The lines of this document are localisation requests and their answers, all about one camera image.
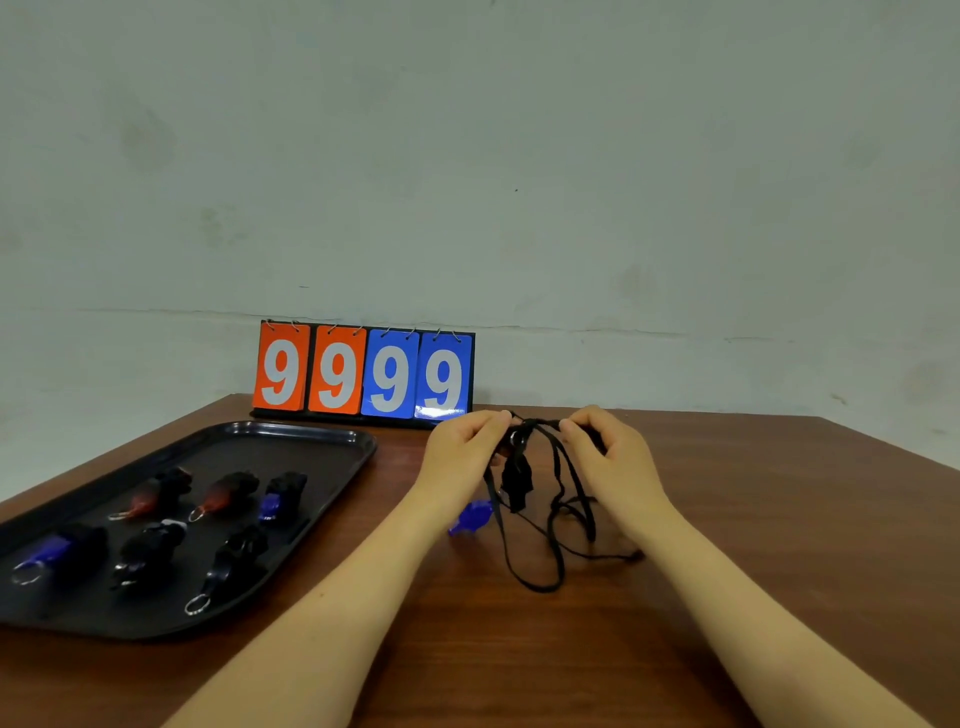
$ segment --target number card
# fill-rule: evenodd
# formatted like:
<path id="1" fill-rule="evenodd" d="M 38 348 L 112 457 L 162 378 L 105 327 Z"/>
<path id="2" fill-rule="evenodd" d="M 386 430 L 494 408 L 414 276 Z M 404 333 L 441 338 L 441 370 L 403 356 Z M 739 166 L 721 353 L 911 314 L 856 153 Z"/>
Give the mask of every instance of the number card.
<path id="1" fill-rule="evenodd" d="M 317 327 L 307 409 L 355 415 L 363 389 L 365 328 Z"/>
<path id="2" fill-rule="evenodd" d="M 473 337 L 425 333 L 417 367 L 418 420 L 449 420 L 467 412 L 472 383 Z"/>
<path id="3" fill-rule="evenodd" d="M 260 324 L 253 406 L 297 412 L 303 409 L 310 327 L 305 324 Z"/>
<path id="4" fill-rule="evenodd" d="M 371 329 L 361 414 L 399 420 L 413 418 L 419 348 L 418 331 Z"/>

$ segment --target black cord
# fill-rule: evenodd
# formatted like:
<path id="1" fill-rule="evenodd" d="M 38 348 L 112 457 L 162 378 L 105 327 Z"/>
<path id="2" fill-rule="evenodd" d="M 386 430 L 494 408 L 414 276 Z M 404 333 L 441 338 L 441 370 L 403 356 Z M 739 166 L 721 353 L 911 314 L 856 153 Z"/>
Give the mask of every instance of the black cord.
<path id="1" fill-rule="evenodd" d="M 516 413 L 511 414 L 514 414 L 515 417 L 521 419 Z M 523 420 L 520 425 L 514 425 L 508 430 L 507 435 L 504 436 L 500 446 L 497 448 L 497 450 L 501 453 L 504 453 L 506 450 L 507 462 L 504 465 L 504 472 L 509 469 L 509 472 L 512 474 L 510 483 L 504 483 L 503 488 L 508 496 L 510 496 L 510 502 L 505 502 L 503 498 L 500 497 L 500 494 L 493 482 L 493 473 L 491 469 L 487 468 L 487 470 L 484 472 L 484 482 L 487 485 L 487 493 L 490 496 L 491 505 L 493 507 L 493 519 L 496 521 L 496 525 L 500 529 L 500 539 L 503 542 L 503 557 L 507 562 L 507 569 L 510 570 L 510 573 L 514 576 L 514 578 L 523 586 L 530 591 L 537 592 L 539 594 L 550 594 L 552 592 L 556 592 L 563 585 L 564 579 L 566 578 L 564 551 L 567 551 L 574 556 L 579 556 L 582 559 L 589 559 L 590 561 L 617 559 L 620 561 L 634 562 L 644 558 L 643 552 L 639 549 L 630 554 L 583 553 L 570 548 L 565 544 L 562 544 L 560 540 L 557 539 L 557 535 L 554 533 L 554 521 L 558 516 L 561 515 L 561 513 L 567 513 L 573 516 L 583 527 L 584 532 L 587 535 L 587 540 L 590 543 L 593 543 L 596 540 L 596 521 L 593 517 L 593 509 L 590 507 L 591 503 L 596 502 L 596 498 L 593 496 L 588 496 L 584 492 L 583 483 L 577 474 L 576 468 L 573 467 L 573 463 L 570 460 L 570 456 L 567 454 L 566 449 L 564 448 L 564 444 L 556 435 L 545 429 L 546 427 L 560 429 L 560 423 L 557 420 L 541 420 L 536 418 Z M 559 486 L 558 493 L 550 500 L 550 513 L 547 515 L 546 528 L 540 527 L 525 515 L 520 513 L 520 511 L 526 505 L 526 493 L 533 489 L 533 475 L 530 465 L 526 460 L 526 455 L 524 455 L 524 451 L 526 450 L 527 441 L 535 431 L 544 435 L 553 449 L 553 474 L 557 479 L 557 485 Z M 576 491 L 576 495 L 567 499 L 564 499 L 564 496 L 566 495 L 566 488 L 562 478 L 563 463 L 561 461 L 561 455 L 563 456 L 563 460 L 566 461 L 567 468 L 570 471 L 570 479 L 573 481 L 573 488 Z M 576 507 L 576 503 L 581 504 L 583 511 Z M 536 528 L 537 531 L 546 538 L 547 545 L 550 547 L 550 551 L 553 553 L 554 561 L 557 564 L 557 578 L 553 583 L 535 584 L 524 579 L 522 576 L 516 573 L 513 564 L 510 562 L 510 550 L 507 548 L 507 533 L 503 525 L 503 514 L 500 510 L 501 506 L 505 506 L 510 510 L 511 513 L 520 516 L 522 519 Z"/>

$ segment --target white digit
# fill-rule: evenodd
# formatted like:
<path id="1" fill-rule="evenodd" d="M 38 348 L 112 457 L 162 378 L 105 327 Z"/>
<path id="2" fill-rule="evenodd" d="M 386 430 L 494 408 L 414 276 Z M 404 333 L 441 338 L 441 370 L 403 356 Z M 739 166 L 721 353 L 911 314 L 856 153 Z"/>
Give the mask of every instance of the white digit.
<path id="1" fill-rule="evenodd" d="M 333 360 L 337 358 L 338 354 L 344 359 L 344 368 L 340 374 L 333 371 Z M 338 395 L 334 395 L 332 390 L 322 391 L 320 402 L 324 407 L 330 409 L 344 406 L 350 399 L 350 395 L 353 394 L 353 388 L 357 383 L 357 358 L 353 354 L 353 349 L 340 341 L 330 344 L 320 358 L 320 374 L 331 387 L 336 387 L 338 384 L 343 385 Z"/>
<path id="2" fill-rule="evenodd" d="M 393 376 L 387 376 L 387 361 L 396 362 L 396 371 Z M 403 404 L 407 396 L 407 382 L 410 380 L 410 362 L 400 347 L 384 347 L 376 353 L 373 360 L 373 381 L 380 389 L 394 388 L 389 398 L 383 395 L 372 395 L 371 404 L 380 412 L 393 412 Z"/>
<path id="3" fill-rule="evenodd" d="M 450 373 L 445 381 L 440 381 L 440 365 L 446 362 L 450 368 Z M 450 411 L 456 409 L 457 401 L 460 399 L 460 390 L 464 384 L 464 373 L 460 368 L 460 359 L 449 349 L 439 349 L 432 354 L 426 362 L 426 385 L 435 394 L 446 392 L 444 401 L 439 398 L 430 397 L 423 401 L 423 404 L 430 409 L 442 409 Z"/>
<path id="4" fill-rule="evenodd" d="M 287 365 L 283 369 L 276 367 L 276 358 L 283 352 L 287 355 Z M 277 339 L 273 344 L 267 347 L 267 352 L 263 355 L 263 371 L 274 384 L 280 385 L 278 392 L 273 387 L 263 387 L 260 394 L 263 399 L 274 407 L 284 404 L 290 399 L 297 386 L 297 377 L 300 375 L 300 355 L 297 354 L 297 347 L 292 341 L 286 339 Z"/>

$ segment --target black plastic tray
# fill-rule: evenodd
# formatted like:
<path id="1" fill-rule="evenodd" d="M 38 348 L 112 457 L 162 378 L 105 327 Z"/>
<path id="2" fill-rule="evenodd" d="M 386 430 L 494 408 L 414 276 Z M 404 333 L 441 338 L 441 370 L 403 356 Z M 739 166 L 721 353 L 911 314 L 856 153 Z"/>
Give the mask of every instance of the black plastic tray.
<path id="1" fill-rule="evenodd" d="M 146 640 L 205 624 L 263 588 L 375 451 L 372 435 L 347 429 L 235 422 L 195 432 L 0 523 L 0 623 L 120 640 Z M 151 521 L 109 522 L 107 515 L 125 510 L 132 489 L 173 466 L 183 466 L 193 474 L 192 493 L 180 500 L 175 516 L 167 517 L 179 521 L 186 521 L 206 487 L 227 473 L 249 470 L 260 478 L 260 487 L 240 511 L 210 514 L 190 524 L 174 552 L 169 573 L 151 589 L 112 591 L 109 574 L 120 546 Z M 204 583 L 216 549 L 230 533 L 256 523 L 267 482 L 286 471 L 308 476 L 300 515 L 286 526 L 263 526 L 270 547 L 258 559 L 262 567 L 258 580 L 236 598 L 195 617 L 187 616 L 183 607 Z M 49 578 L 29 586 L 13 584 L 13 567 L 54 529 L 69 522 L 107 529 L 109 556 L 100 568 L 73 587 Z"/>

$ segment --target person's left hand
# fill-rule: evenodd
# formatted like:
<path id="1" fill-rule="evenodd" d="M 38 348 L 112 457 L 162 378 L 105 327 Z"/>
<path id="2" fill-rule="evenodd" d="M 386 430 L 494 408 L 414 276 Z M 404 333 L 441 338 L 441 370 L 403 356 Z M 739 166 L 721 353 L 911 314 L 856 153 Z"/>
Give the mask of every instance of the person's left hand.
<path id="1" fill-rule="evenodd" d="M 483 410 L 437 425 L 407 497 L 435 517 L 438 526 L 451 525 L 483 478 L 510 420 L 506 410 Z"/>

